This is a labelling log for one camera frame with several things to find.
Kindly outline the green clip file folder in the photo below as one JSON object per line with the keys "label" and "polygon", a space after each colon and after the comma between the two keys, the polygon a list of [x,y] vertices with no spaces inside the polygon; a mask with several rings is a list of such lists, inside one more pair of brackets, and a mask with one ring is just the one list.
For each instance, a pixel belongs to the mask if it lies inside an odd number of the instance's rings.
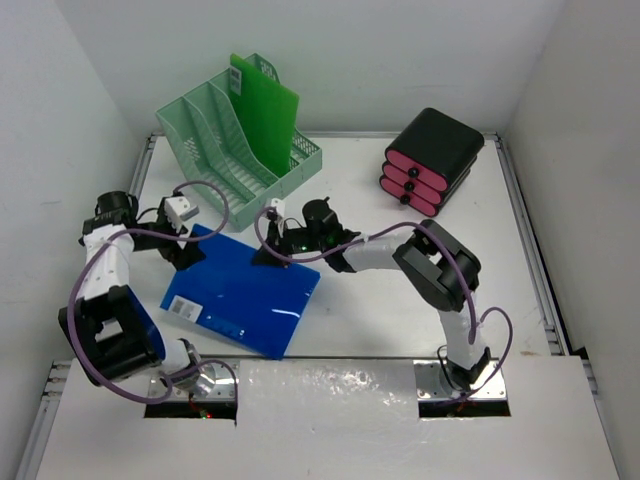
{"label": "green clip file folder", "polygon": [[256,159],[277,177],[290,170],[299,95],[260,56],[230,56],[230,100]]}

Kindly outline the pink drawer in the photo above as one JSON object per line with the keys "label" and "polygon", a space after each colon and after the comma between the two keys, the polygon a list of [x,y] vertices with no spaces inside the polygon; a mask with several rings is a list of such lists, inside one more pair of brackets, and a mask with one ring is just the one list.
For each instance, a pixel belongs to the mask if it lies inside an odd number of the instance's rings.
{"label": "pink drawer", "polygon": [[449,183],[442,175],[396,150],[387,151],[385,157],[384,175],[397,184],[417,180],[437,192],[445,192],[449,188]]}
{"label": "pink drawer", "polygon": [[404,185],[381,176],[379,184],[386,193],[397,198],[401,205],[409,206],[427,217],[435,217],[441,209],[438,203],[439,193],[422,183],[414,183],[414,189],[409,191]]}
{"label": "pink drawer", "polygon": [[385,162],[382,166],[383,175],[379,179],[381,188],[390,195],[400,198],[403,195],[417,196],[431,204],[440,205],[444,202],[444,195],[399,168]]}

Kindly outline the pink bottom drawer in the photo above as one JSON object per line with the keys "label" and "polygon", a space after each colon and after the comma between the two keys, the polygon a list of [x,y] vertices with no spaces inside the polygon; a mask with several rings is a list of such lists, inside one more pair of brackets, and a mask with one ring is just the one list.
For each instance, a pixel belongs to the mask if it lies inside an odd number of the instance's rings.
{"label": "pink bottom drawer", "polygon": [[414,183],[414,189],[409,191],[404,185],[381,176],[379,184],[386,193],[397,198],[401,205],[409,206],[427,217],[435,217],[441,209],[438,203],[439,193],[422,183]]}

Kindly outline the pink top drawer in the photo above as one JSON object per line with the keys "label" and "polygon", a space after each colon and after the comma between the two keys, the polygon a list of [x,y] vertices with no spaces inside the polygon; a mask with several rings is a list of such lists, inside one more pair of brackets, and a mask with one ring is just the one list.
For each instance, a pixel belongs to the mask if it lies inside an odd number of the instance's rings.
{"label": "pink top drawer", "polygon": [[417,180],[437,192],[445,192],[449,188],[449,183],[442,175],[396,150],[387,151],[385,157],[384,175],[397,184]]}

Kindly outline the blue file folder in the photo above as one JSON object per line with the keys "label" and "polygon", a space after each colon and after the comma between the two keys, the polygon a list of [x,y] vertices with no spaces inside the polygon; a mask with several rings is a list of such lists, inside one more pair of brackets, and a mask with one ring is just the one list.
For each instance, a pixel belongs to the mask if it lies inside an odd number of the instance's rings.
{"label": "blue file folder", "polygon": [[204,257],[176,271],[160,307],[254,353],[282,359],[320,273],[298,264],[254,265],[256,250],[222,233],[197,248]]}

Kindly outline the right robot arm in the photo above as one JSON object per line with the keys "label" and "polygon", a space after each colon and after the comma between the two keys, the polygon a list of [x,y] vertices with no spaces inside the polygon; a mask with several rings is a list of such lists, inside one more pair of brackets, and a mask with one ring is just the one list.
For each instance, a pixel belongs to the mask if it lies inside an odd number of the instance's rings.
{"label": "right robot arm", "polygon": [[445,333],[445,377],[468,391],[488,366],[490,350],[477,332],[474,292],[478,258],[433,220],[401,222],[373,235],[345,228],[329,199],[308,201],[304,223],[286,225],[284,202],[272,199],[256,214],[260,249],[254,265],[286,268],[322,260],[335,272],[402,272],[420,297],[438,311]]}

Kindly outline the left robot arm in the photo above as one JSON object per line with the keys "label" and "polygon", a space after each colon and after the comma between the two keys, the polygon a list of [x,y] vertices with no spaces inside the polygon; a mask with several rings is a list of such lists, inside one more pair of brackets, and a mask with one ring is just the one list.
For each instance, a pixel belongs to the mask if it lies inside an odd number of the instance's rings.
{"label": "left robot arm", "polygon": [[153,237],[186,237],[185,222],[198,207],[181,193],[161,199],[156,219],[138,221],[138,199],[113,191],[98,197],[94,216],[84,221],[79,243],[91,260],[107,249],[82,280],[74,301],[76,335],[93,367],[110,381],[124,380],[148,369],[162,368],[172,375],[196,364],[195,348],[188,341],[165,341],[148,312],[130,288],[130,257],[136,251],[156,250],[178,271],[205,258],[195,242],[184,247]]}

